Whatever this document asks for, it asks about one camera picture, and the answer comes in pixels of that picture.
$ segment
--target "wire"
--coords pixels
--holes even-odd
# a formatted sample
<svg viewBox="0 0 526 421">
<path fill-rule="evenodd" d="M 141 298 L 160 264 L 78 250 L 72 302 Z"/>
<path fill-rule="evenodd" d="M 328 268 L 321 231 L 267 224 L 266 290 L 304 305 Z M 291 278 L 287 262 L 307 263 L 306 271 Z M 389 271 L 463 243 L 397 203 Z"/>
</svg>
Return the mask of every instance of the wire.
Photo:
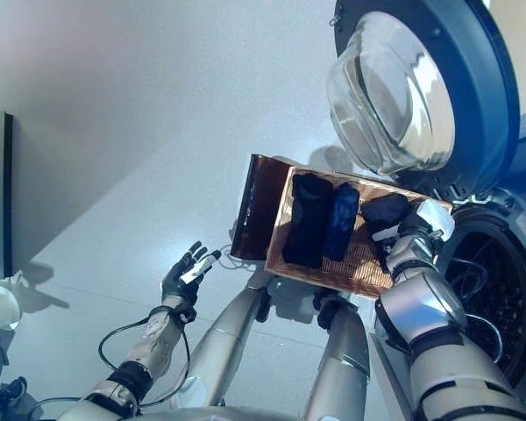
<svg viewBox="0 0 526 421">
<path fill-rule="evenodd" d="M 107 341 L 107 339 L 109 339 L 113 335 L 116 335 L 116 334 L 118 334 L 118 333 L 120 333 L 122 331 L 126 331 L 128 329 L 133 328 L 133 327 L 145 325 L 146 323 L 148 323 L 148 318 L 143 318 L 142 320 L 139 320 L 138 322 L 131 323 L 130 325 L 125 325 L 125 326 L 118 327 L 117 329 L 115 329 L 114 331 L 109 332 L 108 334 L 106 334 L 103 337 L 103 339 L 99 343 L 99 346 L 97 347 L 97 353 L 99 353 L 99 358 L 102 359 L 102 361 L 107 365 L 107 367 L 109 367 L 111 370 L 117 370 L 117 367 L 115 367 L 111 363 L 111 361 L 109 361 L 107 359 L 107 357 L 105 356 L 105 354 L 103 353 L 103 344 Z"/>
<path fill-rule="evenodd" d="M 499 329 L 497 329 L 497 326 L 495 326 L 493 323 L 491 323 L 486 318 L 483 318 L 482 316 L 478 316 L 476 314 L 466 313 L 466 316 L 468 316 L 469 318 L 475 318 L 476 320 L 486 323 L 491 328 L 491 330 L 493 330 L 495 336 L 497 337 L 497 342 L 499 344 L 499 351 L 497 352 L 497 356 L 494 357 L 493 362 L 495 364 L 499 362 L 499 360 L 502 357 L 502 337 L 501 337 L 501 333 L 499 332 Z"/>
<path fill-rule="evenodd" d="M 72 396 L 62 396 L 62 397 L 49 397 L 48 399 L 43 399 L 42 401 L 39 401 L 35 403 L 32 408 L 29 410 L 29 413 L 27 414 L 27 421 L 31 421 L 33 417 L 33 412 L 35 412 L 38 408 L 40 408 L 43 405 L 46 405 L 48 403 L 55 403 L 55 402 L 76 402 L 79 401 L 80 397 L 72 397 Z"/>
<path fill-rule="evenodd" d="M 460 286 L 460 289 L 459 289 L 459 294 L 460 294 L 460 297 L 462 298 L 462 300 L 464 300 L 465 302 L 468 302 L 470 300 L 470 298 L 472 298 L 472 296 L 474 296 L 475 294 L 477 294 L 478 292 L 480 292 L 484 287 L 485 285 L 487 284 L 487 280 L 488 280 L 488 272 L 487 272 L 487 269 L 485 269 L 483 266 L 481 266 L 479 263 L 476 263 L 474 261 L 471 261 L 471 260 L 465 260 L 465 259 L 459 259 L 459 258 L 453 258 L 451 259 L 451 261 L 454 261 L 456 263 L 462 263 L 462 264 L 465 264 L 465 265 L 468 265 L 470 266 L 471 268 L 476 268 L 480 271 L 480 276 L 476 276 L 477 278 L 477 282 L 475 283 L 475 286 L 471 289 L 470 292 L 468 293 L 465 293 L 464 292 L 464 287 L 465 287 L 465 283 L 462 282 L 461 286 Z M 450 284 L 452 285 L 452 287 L 454 287 L 457 283 L 458 280 L 460 279 L 465 279 L 471 275 L 474 275 L 474 274 L 471 274 L 469 272 L 469 269 L 464 273 L 464 274 L 461 274 L 461 275 L 458 275 L 456 276 L 451 282 Z"/>
<path fill-rule="evenodd" d="M 228 270 L 244 269 L 247 272 L 251 272 L 251 273 L 255 273 L 257 271 L 257 268 L 250 268 L 250 266 L 257 265 L 258 262 L 253 261 L 253 260 L 243 260 L 243 259 L 234 258 L 231 256 L 230 250 L 231 250 L 231 244 L 227 244 L 220 248 L 220 252 L 222 253 L 223 256 L 225 256 L 228 259 L 228 262 L 230 263 L 230 266 L 227 266 L 223 262 L 224 259 L 218 260 L 218 264 L 222 268 L 228 269 Z"/>
<path fill-rule="evenodd" d="M 181 331 L 181 335 L 183 336 L 183 343 L 185 344 L 185 352 L 187 353 L 187 364 L 185 365 L 185 372 L 183 373 L 183 377 L 181 378 L 181 381 L 177 387 L 175 387 L 171 392 L 169 392 L 167 395 L 162 397 L 161 399 L 158 399 L 157 401 L 149 402 L 149 403 L 142 403 L 140 405 L 140 408 L 150 408 L 154 405 L 159 405 L 160 403 L 164 403 L 167 399 L 170 399 L 172 396 L 174 396 L 177 392 L 181 390 L 183 387 L 183 384 L 185 384 L 185 381 L 187 380 L 189 376 L 189 369 L 191 368 L 191 352 L 189 350 L 189 342 L 187 340 L 187 335 L 185 334 L 185 330 L 182 325 L 179 325 L 179 330 Z"/>
<path fill-rule="evenodd" d="M 107 357 L 105 356 L 105 354 L 103 353 L 103 344 L 105 343 L 105 341 L 107 341 L 107 339 L 109 339 L 110 337 L 112 337 L 113 335 L 116 335 L 122 331 L 126 331 L 127 329 L 131 329 L 133 327 L 137 327 L 137 326 L 141 326 L 141 325 L 145 325 L 146 323 L 148 322 L 148 318 L 143 318 L 142 320 L 139 320 L 138 322 L 135 322 L 135 323 L 131 323 L 129 325 L 125 325 L 125 326 L 121 326 L 117 329 L 115 329 L 114 331 L 111 331 L 109 332 L 107 335 L 105 335 L 103 337 L 103 339 L 101 340 L 101 342 L 99 343 L 99 346 L 97 347 L 97 353 L 99 353 L 99 358 L 102 359 L 102 361 L 108 366 L 110 367 L 112 370 L 116 370 L 117 367 L 115 367 L 108 359 Z M 157 401 L 153 401 L 153 402 L 149 402 L 149 403 L 142 403 L 140 405 L 141 408 L 150 408 L 154 405 L 158 405 L 160 403 L 163 403 L 165 402 L 167 399 L 171 398 L 172 396 L 174 396 L 177 392 L 180 391 L 180 389 L 183 387 L 183 384 L 185 383 L 185 381 L 187 380 L 188 378 L 188 375 L 189 375 L 189 369 L 191 368 L 191 352 L 190 352 L 190 349 L 189 349 L 189 342 L 187 340 L 187 335 L 185 334 L 185 330 L 183 328 L 182 325 L 180 324 L 177 324 L 179 330 L 181 331 L 181 335 L 183 337 L 183 342 L 185 344 L 185 352 L 187 353 L 187 364 L 185 365 L 185 373 L 183 374 L 183 378 L 181 379 L 181 382 L 180 384 L 174 388 L 173 390 L 171 390 L 167 395 L 165 395 L 164 397 L 162 397 L 161 399 L 157 400 Z"/>
</svg>

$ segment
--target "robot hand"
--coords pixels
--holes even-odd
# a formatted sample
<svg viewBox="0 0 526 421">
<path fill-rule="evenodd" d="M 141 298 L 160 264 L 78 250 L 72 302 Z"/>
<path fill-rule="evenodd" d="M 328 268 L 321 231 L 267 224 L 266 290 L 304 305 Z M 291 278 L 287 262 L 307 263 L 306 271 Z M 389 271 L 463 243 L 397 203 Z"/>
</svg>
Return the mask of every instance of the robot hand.
<svg viewBox="0 0 526 421">
<path fill-rule="evenodd" d="M 204 275 L 212 269 L 212 264 L 222 255 L 218 250 L 210 254 L 207 247 L 201 247 L 197 241 L 183 257 L 175 263 L 161 282 L 161 301 L 164 303 L 169 297 L 180 297 L 186 304 L 196 303 L 196 293 Z"/>
</svg>

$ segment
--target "white wall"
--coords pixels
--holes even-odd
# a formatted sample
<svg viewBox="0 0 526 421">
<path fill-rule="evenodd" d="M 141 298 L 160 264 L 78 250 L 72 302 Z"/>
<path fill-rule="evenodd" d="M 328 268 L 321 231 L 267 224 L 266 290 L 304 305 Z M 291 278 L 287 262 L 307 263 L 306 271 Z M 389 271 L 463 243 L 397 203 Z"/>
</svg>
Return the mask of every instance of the white wall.
<svg viewBox="0 0 526 421">
<path fill-rule="evenodd" d="M 526 0 L 492 0 L 489 6 L 507 45 L 520 96 L 520 111 L 526 112 Z"/>
</svg>

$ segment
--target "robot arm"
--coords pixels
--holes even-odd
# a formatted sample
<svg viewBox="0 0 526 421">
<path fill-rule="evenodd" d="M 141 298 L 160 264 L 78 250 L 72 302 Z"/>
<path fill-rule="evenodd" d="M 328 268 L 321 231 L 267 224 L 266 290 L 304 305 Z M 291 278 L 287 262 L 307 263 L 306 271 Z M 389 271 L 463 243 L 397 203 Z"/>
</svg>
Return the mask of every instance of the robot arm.
<svg viewBox="0 0 526 421">
<path fill-rule="evenodd" d="M 432 200 L 407 217 L 387 257 L 394 287 L 375 304 L 389 344 L 411 355 L 415 420 L 526 420 L 501 370 L 464 334 L 464 309 L 434 266 L 452 231 Z"/>
<path fill-rule="evenodd" d="M 169 369 L 183 326 L 195 320 L 193 305 L 199 284 L 220 258 L 218 251 L 203 256 L 206 247 L 195 253 L 200 246 L 200 242 L 195 243 L 162 281 L 161 305 L 153 308 L 144 320 L 146 328 L 140 342 L 114 367 L 113 373 L 66 412 L 61 421 L 121 419 L 139 413 L 148 390 Z"/>
</svg>

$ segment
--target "dark blue cloth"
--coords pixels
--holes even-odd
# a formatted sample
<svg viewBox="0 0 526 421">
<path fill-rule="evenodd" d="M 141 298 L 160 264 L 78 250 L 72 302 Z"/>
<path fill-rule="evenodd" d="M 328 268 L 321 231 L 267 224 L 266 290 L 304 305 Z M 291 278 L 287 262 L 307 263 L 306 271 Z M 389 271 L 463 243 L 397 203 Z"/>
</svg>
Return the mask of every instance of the dark blue cloth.
<svg viewBox="0 0 526 421">
<path fill-rule="evenodd" d="M 347 182 L 341 184 L 333 197 L 322 247 L 323 257 L 335 261 L 343 260 L 358 212 L 359 192 Z"/>
</svg>

